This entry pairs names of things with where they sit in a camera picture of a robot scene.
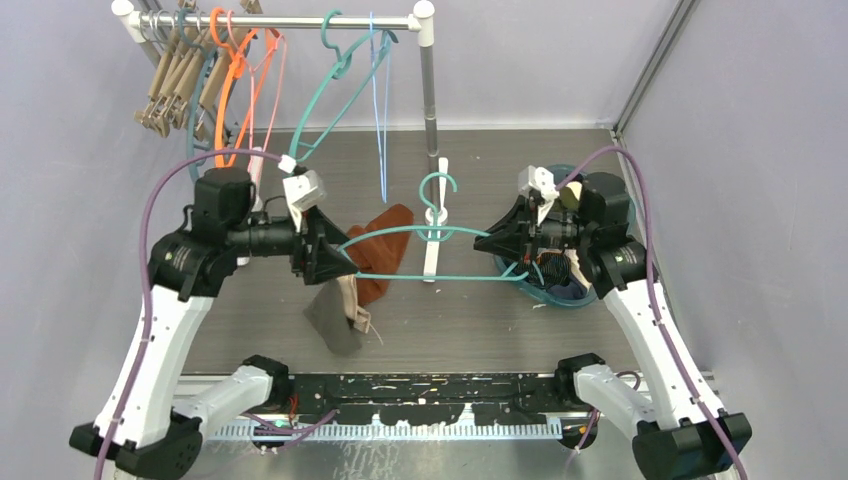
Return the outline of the dark grey underwear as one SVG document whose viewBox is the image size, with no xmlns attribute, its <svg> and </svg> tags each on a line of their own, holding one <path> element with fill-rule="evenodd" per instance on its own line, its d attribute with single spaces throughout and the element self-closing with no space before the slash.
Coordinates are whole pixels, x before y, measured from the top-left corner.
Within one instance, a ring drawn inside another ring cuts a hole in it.
<svg viewBox="0 0 848 480">
<path fill-rule="evenodd" d="M 337 356 L 351 356 L 362 348 L 359 334 L 372 330 L 371 314 L 358 303 L 358 288 L 353 275 L 326 282 L 303 315 L 321 337 L 328 350 Z"/>
</svg>

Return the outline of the navy underwear cream waistband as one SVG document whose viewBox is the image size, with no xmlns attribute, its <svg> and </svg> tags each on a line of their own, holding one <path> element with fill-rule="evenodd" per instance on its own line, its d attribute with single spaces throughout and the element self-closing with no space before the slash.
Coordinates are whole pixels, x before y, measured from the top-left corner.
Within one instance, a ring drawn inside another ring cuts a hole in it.
<svg viewBox="0 0 848 480">
<path fill-rule="evenodd" d="M 557 299 L 578 301 L 589 296 L 591 284 L 582 277 L 580 271 L 574 274 L 568 263 L 555 266 L 549 280 L 547 292 Z"/>
</svg>

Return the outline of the olive green underwear cream waistband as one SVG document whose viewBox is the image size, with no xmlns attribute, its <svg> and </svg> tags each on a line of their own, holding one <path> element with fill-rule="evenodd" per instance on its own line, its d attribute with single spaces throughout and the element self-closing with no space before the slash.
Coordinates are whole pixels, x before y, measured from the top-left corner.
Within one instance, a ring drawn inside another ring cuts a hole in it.
<svg viewBox="0 0 848 480">
<path fill-rule="evenodd" d="M 559 191 L 559 201 L 566 210 L 578 210 L 582 194 L 582 184 L 572 181 Z"/>
</svg>

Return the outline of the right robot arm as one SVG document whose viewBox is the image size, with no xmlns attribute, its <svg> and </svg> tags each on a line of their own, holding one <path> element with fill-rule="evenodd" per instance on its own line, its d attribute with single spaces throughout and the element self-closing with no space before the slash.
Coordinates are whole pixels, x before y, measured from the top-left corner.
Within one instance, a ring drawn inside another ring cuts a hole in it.
<svg viewBox="0 0 848 480">
<path fill-rule="evenodd" d="M 752 428 L 728 412 L 689 354 L 666 304 L 648 245 L 630 232 L 631 199 L 609 173 L 572 173 L 576 202 L 565 206 L 543 167 L 525 168 L 509 212 L 475 239 L 477 251 L 536 269 L 543 250 L 574 251 L 583 277 L 612 313 L 649 392 L 629 387 L 595 354 L 561 360 L 554 373 L 558 403 L 585 405 L 626 435 L 647 479 L 695 479 L 739 469 Z"/>
</svg>

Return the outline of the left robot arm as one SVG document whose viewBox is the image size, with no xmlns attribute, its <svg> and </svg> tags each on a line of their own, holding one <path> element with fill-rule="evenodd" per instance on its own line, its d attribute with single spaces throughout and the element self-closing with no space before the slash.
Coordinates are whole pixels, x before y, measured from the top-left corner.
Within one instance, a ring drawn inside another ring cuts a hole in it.
<svg viewBox="0 0 848 480">
<path fill-rule="evenodd" d="M 141 479 L 179 479 L 225 424 L 255 407 L 277 413 L 293 401 L 288 367 L 261 355 L 192 399 L 174 400 L 199 327 L 240 258 L 285 256 L 307 285 L 357 272 L 338 251 L 346 235 L 319 208 L 326 195 L 319 175 L 299 167 L 283 187 L 288 213 L 273 217 L 256 209 L 247 171 L 210 169 L 196 181 L 182 225 L 141 243 L 133 344 L 101 412 L 72 430 L 73 449 Z"/>
</svg>

